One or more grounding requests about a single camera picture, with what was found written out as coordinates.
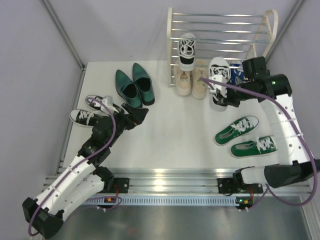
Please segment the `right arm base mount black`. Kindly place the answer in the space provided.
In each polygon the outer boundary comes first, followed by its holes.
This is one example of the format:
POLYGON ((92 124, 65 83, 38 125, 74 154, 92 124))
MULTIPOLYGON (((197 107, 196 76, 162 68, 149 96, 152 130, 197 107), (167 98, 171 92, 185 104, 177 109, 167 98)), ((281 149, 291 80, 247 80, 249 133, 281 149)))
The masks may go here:
POLYGON ((218 193, 225 196, 233 194, 262 194, 263 187, 260 184, 241 184, 234 178, 218 178, 217 179, 218 193))

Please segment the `green sneaker upper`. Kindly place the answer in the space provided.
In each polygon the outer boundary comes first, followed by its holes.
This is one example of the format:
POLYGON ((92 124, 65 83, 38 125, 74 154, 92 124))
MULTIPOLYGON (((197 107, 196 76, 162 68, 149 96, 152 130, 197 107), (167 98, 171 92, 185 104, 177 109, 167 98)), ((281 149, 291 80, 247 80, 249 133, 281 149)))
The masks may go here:
POLYGON ((231 140, 252 132, 259 125, 259 122, 256 116, 243 116, 218 132, 214 140, 220 146, 226 145, 231 140))

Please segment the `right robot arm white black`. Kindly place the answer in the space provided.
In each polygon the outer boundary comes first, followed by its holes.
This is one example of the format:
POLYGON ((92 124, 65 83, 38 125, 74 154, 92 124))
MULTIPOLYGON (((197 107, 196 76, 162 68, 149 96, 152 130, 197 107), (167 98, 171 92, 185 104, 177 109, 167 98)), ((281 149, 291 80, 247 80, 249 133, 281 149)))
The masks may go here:
POLYGON ((278 163, 251 166, 235 172, 233 186, 240 193, 252 184, 264 183, 276 189, 313 178, 318 183, 320 161, 308 148, 296 119, 293 91, 284 74, 271 75, 263 56, 242 62, 247 81, 220 83, 217 97, 226 106, 239 107, 241 102, 257 99, 270 125, 272 134, 254 141, 261 153, 276 148, 278 163))

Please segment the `black white sneaker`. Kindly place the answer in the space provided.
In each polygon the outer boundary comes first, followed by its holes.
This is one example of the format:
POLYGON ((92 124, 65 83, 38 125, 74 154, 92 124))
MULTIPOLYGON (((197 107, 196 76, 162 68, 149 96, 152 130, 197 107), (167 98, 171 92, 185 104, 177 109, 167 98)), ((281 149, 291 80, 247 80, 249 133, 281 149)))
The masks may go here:
POLYGON ((182 71, 192 71, 195 68, 196 37, 187 32, 180 37, 177 44, 178 65, 182 71))
MULTIPOLYGON (((227 77, 228 81, 231 79, 230 65, 222 57, 214 57, 209 63, 208 71, 209 77, 213 75, 223 75, 224 77, 227 77)), ((217 112, 225 111, 228 106, 217 105, 216 95, 211 95, 212 97, 210 98, 210 107, 217 112)))

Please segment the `cream metal shoe shelf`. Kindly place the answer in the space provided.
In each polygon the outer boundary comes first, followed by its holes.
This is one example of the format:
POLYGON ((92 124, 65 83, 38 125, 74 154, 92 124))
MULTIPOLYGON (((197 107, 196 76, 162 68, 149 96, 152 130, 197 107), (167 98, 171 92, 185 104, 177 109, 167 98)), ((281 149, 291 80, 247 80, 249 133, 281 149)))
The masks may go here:
POLYGON ((207 67, 214 57, 229 64, 267 57, 276 41, 279 15, 274 9, 263 14, 218 14, 178 12, 168 9, 166 28, 167 86, 176 84, 174 70, 179 66, 178 43, 195 36, 195 58, 207 67))

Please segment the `dark green leather shoe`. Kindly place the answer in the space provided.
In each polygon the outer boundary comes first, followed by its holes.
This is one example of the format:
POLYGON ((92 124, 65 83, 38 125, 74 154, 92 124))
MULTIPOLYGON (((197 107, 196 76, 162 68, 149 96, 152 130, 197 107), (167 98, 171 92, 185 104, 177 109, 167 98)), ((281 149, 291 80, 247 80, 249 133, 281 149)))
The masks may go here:
POLYGON ((115 72, 115 88, 118 95, 129 106, 133 108, 141 108, 143 106, 136 85, 129 76, 120 69, 115 72))
POLYGON ((152 79, 147 71, 136 62, 132 66, 132 80, 138 89, 142 104, 145 106, 153 105, 155 103, 155 94, 152 79))

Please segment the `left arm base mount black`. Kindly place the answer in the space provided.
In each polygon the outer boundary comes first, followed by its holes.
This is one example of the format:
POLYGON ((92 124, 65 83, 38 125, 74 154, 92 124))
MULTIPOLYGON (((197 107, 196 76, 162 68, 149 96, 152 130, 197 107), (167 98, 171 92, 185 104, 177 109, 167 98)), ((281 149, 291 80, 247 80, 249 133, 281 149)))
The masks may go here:
POLYGON ((130 179, 127 177, 114 177, 104 184, 100 193, 106 194, 127 194, 130 186, 130 179))

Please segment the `aluminium rail base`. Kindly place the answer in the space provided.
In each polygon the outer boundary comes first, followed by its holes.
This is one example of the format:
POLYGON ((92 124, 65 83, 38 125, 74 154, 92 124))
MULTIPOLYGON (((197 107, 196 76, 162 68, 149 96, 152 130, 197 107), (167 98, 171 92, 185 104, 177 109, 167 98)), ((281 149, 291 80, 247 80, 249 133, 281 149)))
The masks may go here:
POLYGON ((213 195, 218 179, 234 168, 110 168, 116 178, 129 178, 130 195, 213 195))

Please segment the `beige lace sneaker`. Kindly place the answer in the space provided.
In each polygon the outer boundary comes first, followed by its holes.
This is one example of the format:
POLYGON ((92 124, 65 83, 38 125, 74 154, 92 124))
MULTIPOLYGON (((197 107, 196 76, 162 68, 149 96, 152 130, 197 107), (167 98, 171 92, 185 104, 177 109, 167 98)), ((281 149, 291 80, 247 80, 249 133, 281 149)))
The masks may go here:
POLYGON ((176 91, 181 96, 191 93, 191 72, 181 70, 178 66, 173 69, 176 91))
POLYGON ((196 59, 195 68, 192 70, 192 95, 198 100, 202 100, 206 96, 206 84, 201 80, 201 78, 208 77, 208 70, 205 66, 205 62, 202 59, 196 59))

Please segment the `black low sneaker lower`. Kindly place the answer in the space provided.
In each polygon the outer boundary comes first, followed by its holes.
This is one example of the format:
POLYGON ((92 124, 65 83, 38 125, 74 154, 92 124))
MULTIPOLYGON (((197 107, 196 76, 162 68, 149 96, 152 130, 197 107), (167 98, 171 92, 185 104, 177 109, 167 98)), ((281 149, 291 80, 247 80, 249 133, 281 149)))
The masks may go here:
POLYGON ((104 114, 101 111, 87 111, 83 109, 74 109, 69 114, 71 121, 82 127, 94 127, 98 118, 103 116, 104 114))

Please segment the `green sneaker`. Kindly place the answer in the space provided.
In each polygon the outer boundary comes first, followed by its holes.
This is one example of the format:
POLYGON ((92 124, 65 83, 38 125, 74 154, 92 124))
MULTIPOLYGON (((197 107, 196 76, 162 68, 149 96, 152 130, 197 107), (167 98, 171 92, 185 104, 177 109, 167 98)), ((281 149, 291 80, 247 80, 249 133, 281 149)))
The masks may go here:
POLYGON ((259 125, 259 122, 256 116, 243 116, 218 132, 214 140, 220 146, 226 145, 231 140, 252 132, 259 125))
POLYGON ((235 144, 231 147, 231 154, 236 158, 266 156, 278 150, 272 135, 256 137, 255 139, 235 144))

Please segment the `black low sneaker upper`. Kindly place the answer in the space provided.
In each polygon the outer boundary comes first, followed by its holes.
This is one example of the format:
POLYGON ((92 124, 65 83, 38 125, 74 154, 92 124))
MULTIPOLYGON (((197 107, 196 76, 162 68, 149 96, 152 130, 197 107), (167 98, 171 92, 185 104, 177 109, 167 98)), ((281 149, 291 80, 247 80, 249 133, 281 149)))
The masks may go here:
POLYGON ((101 97, 99 95, 88 95, 85 98, 85 102, 89 107, 91 107, 97 111, 101 111, 100 106, 101 106, 101 99, 102 98, 103 97, 101 97))

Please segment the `green sneaker lower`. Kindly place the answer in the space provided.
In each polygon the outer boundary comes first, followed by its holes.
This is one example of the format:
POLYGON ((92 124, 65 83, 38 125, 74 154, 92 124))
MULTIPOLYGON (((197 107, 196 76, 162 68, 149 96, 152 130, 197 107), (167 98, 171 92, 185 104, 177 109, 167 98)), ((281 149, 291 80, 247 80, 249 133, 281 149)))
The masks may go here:
POLYGON ((255 139, 235 144, 231 147, 231 154, 236 158, 266 156, 278 150, 272 135, 256 137, 255 139))

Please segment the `black low sneaker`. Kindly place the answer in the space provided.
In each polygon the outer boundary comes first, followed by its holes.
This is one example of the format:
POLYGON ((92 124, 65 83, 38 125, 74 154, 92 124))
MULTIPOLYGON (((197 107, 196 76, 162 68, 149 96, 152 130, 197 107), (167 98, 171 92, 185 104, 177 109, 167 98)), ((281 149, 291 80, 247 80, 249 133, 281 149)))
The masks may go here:
POLYGON ((88 95, 85 98, 85 102, 89 107, 91 107, 97 111, 101 111, 100 106, 101 106, 101 99, 102 98, 103 97, 101 97, 99 95, 88 95))
POLYGON ((87 111, 83 109, 74 109, 69 114, 71 121, 82 127, 94 127, 98 118, 103 116, 104 114, 101 111, 87 111))

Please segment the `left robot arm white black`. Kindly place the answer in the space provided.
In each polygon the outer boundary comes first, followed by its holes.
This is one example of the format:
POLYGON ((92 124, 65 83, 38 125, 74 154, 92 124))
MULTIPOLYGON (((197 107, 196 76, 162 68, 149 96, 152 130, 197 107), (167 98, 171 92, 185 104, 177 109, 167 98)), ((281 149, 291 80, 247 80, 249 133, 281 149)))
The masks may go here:
POLYGON ((50 239, 61 229, 68 217, 91 196, 114 188, 114 174, 102 167, 112 145, 124 131, 141 125, 149 110, 124 103, 95 121, 91 137, 82 145, 62 174, 35 198, 22 203, 28 234, 50 239))

